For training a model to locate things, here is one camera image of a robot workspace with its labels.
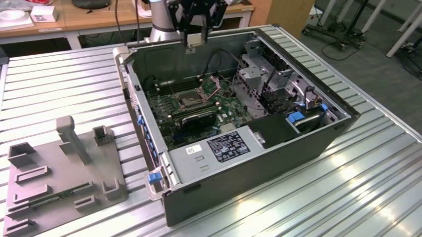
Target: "black cable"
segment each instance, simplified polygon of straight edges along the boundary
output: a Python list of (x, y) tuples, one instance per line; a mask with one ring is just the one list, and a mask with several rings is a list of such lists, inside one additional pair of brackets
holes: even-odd
[(100, 36), (100, 33), (98, 33), (95, 36), (86, 36), (87, 38), (96, 38), (96, 37), (99, 37)]
[(119, 30), (120, 39), (122, 39), (122, 42), (126, 45), (127, 42), (124, 41), (124, 38), (123, 38), (123, 35), (122, 35), (120, 23), (119, 23), (119, 18), (118, 18), (118, 5), (119, 5), (119, 0), (116, 0), (115, 6), (114, 6), (114, 17), (115, 17), (116, 24), (118, 24), (118, 30)]
[(353, 52), (351, 54), (349, 54), (345, 58), (331, 58), (326, 53), (325, 53), (325, 49), (329, 47), (329, 46), (331, 46), (331, 45), (334, 45), (335, 43), (338, 43), (338, 41), (337, 42), (333, 42), (333, 43), (330, 43), (330, 44), (327, 44), (325, 47), (322, 47), (322, 49), (321, 49), (321, 53), (329, 58), (329, 59), (331, 59), (331, 60), (335, 60), (335, 61), (345, 61), (347, 58), (350, 58), (361, 49), (358, 48), (357, 49), (357, 51), (355, 52)]
[(420, 72), (422, 72), (421, 66), (417, 64), (417, 62), (409, 57), (409, 54), (406, 54), (406, 57), (409, 58), (410, 62), (416, 65), (416, 67), (420, 69)]
[(139, 15), (138, 15), (138, 0), (135, 0), (135, 11), (136, 11), (136, 43), (139, 43)]
[(209, 57), (209, 59), (207, 59), (206, 68), (205, 68), (205, 71), (203, 71), (203, 77), (206, 76), (206, 74), (207, 74), (207, 72), (209, 72), (209, 67), (210, 67), (210, 63), (211, 63), (211, 60), (213, 60), (214, 56), (215, 56), (218, 53), (221, 54), (221, 52), (227, 53), (227, 54), (238, 61), (238, 63), (246, 68), (246, 65), (242, 63), (242, 61), (238, 59), (238, 57), (237, 57), (231, 52), (229, 52), (226, 49), (217, 48), (217, 49), (213, 51), (213, 53), (211, 53), (211, 55), (210, 55), (210, 57)]
[(92, 43), (96, 43), (99, 46), (106, 46), (106, 45), (110, 44), (110, 42), (111, 42), (111, 40), (112, 40), (112, 36), (114, 36), (114, 32), (111, 32), (111, 36), (110, 36), (108, 42), (107, 42), (106, 44), (94, 41), (92, 39), (87, 38), (87, 36), (83, 36), (83, 37), (86, 38), (87, 41), (90, 41), (90, 42), (92, 42)]
[(273, 80), (273, 78), (274, 78), (275, 72), (277, 72), (277, 67), (274, 67), (274, 70), (273, 70), (273, 72), (271, 72), (271, 75), (270, 75), (270, 77), (269, 77), (269, 80), (266, 80), (266, 82), (265, 82), (265, 84), (263, 84), (263, 90), (262, 90), (262, 92), (265, 91), (265, 88), (269, 86), (269, 84), (270, 84), (270, 82), (271, 82), (271, 80)]
[[(412, 58), (409, 57), (409, 55), (408, 55), (408, 53), (406, 53), (406, 51), (400, 51), (402, 54), (405, 54), (406, 55), (406, 57), (412, 60)], [(406, 70), (406, 72), (410, 74), (410, 75), (413, 75), (418, 80), (421, 80), (422, 81), (422, 78), (420, 78), (418, 77), (418, 75), (416, 75), (414, 74), (414, 72), (412, 72), (410, 70), (409, 70), (409, 68), (406, 67), (406, 64), (405, 64), (405, 60), (404, 60), (404, 58), (400, 56), (400, 54), (398, 54), (398, 60), (400, 60), (400, 62), (401, 62), (401, 64), (402, 64), (402, 67), (404, 67), (404, 69)], [(413, 62), (413, 64), (418, 67), (418, 69), (421, 69), (421, 67), (417, 65), (417, 63), (412, 60), (412, 62)]]
[(321, 24), (321, 18), (319, 18), (319, 15), (318, 15), (318, 9), (317, 9), (317, 7), (315, 7), (315, 14), (317, 14), (317, 18), (318, 18), (317, 27), (323, 28), (323, 25)]
[(422, 79), (406, 68), (406, 65), (405, 65), (405, 63), (404, 63), (404, 60), (400, 60), (400, 61), (401, 61), (401, 63), (402, 63), (402, 67), (404, 67), (404, 69), (408, 71), (408, 73), (409, 73), (410, 75), (413, 75), (418, 80), (422, 81)]

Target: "white box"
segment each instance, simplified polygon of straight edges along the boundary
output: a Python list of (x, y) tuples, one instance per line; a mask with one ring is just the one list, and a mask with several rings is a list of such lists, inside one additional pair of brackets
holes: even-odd
[(54, 22), (58, 20), (55, 6), (34, 6), (31, 18), (35, 22)]
[(310, 11), (310, 16), (309, 16), (309, 19), (306, 21), (306, 24), (307, 25), (313, 25), (313, 26), (317, 26), (318, 25), (318, 22), (319, 22), (319, 19), (322, 18), (322, 11), (318, 10), (314, 6), (311, 8), (311, 11)]
[(30, 14), (26, 12), (26, 16), (19, 21), (3, 21), (0, 20), (0, 31), (10, 31), (26, 27), (32, 27), (32, 20)]

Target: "wooden cabinet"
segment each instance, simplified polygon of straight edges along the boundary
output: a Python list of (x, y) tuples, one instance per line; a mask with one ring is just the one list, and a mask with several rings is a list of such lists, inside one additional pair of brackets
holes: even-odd
[(301, 37), (315, 0), (249, 0), (255, 7), (250, 26), (278, 24)]

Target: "metal table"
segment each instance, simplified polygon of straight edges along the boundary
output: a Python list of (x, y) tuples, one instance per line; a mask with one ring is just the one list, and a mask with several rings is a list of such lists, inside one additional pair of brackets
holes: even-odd
[(147, 167), (119, 89), (115, 45), (12, 58), (0, 79), (0, 221), (8, 146), (59, 139), (54, 119), (74, 115), (78, 133), (112, 127), (130, 198), (40, 236), (421, 235), (421, 135), (291, 35), (270, 25), (262, 29), (363, 114), (315, 160), (170, 228), (162, 203), (144, 189)]

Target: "barcode sticker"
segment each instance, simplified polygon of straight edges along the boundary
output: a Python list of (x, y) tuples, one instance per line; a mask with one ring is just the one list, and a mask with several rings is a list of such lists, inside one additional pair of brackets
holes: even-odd
[(40, 29), (39, 32), (51, 32), (51, 31), (62, 31), (62, 28), (50, 28), (50, 29)]

